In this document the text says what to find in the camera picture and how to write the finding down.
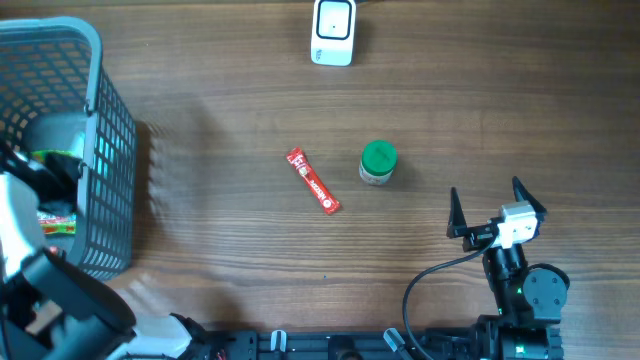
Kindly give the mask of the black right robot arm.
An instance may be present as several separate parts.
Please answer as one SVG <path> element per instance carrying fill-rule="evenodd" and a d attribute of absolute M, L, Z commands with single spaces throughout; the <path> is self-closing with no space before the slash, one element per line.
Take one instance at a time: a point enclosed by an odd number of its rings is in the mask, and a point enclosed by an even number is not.
<path fill-rule="evenodd" d="M 515 201 L 485 225 L 469 226 L 456 189 L 451 190 L 449 238 L 462 238 L 465 252 L 482 251 L 482 265 L 498 314 L 481 315 L 469 328 L 445 331 L 446 359 L 557 360 L 564 357 L 557 327 L 570 279 L 546 263 L 530 265 L 523 245 L 539 235 L 546 208 L 512 179 Z"/>

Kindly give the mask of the Haribo gummy candy bag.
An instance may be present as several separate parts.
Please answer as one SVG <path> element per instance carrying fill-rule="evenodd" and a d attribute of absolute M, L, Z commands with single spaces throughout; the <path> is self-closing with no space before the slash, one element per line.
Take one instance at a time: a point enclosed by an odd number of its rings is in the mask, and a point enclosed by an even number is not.
<path fill-rule="evenodd" d="M 34 160 L 49 170 L 62 188 L 37 211 L 38 222 L 46 236 L 75 235 L 77 229 L 77 192 L 82 161 L 73 152 L 39 150 Z"/>

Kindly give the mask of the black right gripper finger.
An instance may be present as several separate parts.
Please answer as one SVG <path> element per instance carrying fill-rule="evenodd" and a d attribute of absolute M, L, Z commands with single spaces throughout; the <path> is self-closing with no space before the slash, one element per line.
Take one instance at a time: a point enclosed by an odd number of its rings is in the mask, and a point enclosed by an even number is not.
<path fill-rule="evenodd" d="M 525 188 L 517 176 L 512 178 L 514 197 L 517 202 L 527 201 L 536 213 L 538 220 L 544 220 L 547 209 Z"/>
<path fill-rule="evenodd" d="M 450 213 L 447 224 L 446 236 L 448 238 L 462 238 L 469 235 L 469 228 L 462 209 L 457 189 L 450 190 Z"/>

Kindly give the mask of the red Nescafe stick sachet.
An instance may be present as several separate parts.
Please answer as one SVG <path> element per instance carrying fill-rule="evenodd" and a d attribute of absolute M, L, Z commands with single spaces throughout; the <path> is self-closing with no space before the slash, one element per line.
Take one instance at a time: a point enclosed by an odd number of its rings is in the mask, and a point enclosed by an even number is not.
<path fill-rule="evenodd" d="M 315 196 L 326 215 L 332 215 L 340 209 L 341 205 L 339 201 L 331 194 L 328 188 L 321 181 L 301 148 L 296 147 L 291 150 L 286 155 L 286 159 L 305 181 L 306 185 Z"/>

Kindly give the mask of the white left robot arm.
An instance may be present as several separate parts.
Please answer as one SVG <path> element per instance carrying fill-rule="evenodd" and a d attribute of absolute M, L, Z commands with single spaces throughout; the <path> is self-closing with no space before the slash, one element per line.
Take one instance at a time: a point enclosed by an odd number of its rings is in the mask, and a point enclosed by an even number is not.
<path fill-rule="evenodd" d="M 79 159 L 1 146 L 1 356 L 4 359 L 202 359 L 176 315 L 138 319 L 101 281 L 54 249 L 39 214 L 77 211 Z"/>

